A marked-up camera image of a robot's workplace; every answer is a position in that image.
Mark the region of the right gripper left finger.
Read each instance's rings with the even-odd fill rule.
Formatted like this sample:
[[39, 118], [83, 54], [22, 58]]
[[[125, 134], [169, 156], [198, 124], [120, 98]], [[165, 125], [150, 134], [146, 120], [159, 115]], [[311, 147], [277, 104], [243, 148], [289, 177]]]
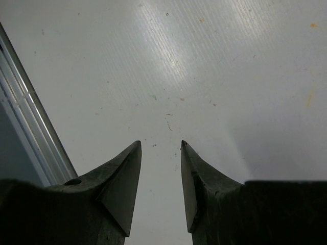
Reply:
[[1, 244], [124, 244], [141, 169], [135, 141], [63, 185], [1, 180]]

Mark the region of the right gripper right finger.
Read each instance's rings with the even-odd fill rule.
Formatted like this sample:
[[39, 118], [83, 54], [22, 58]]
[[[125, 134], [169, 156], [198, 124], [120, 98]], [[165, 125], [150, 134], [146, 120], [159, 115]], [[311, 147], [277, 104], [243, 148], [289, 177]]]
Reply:
[[326, 244], [325, 181], [241, 184], [185, 141], [181, 177], [193, 244]]

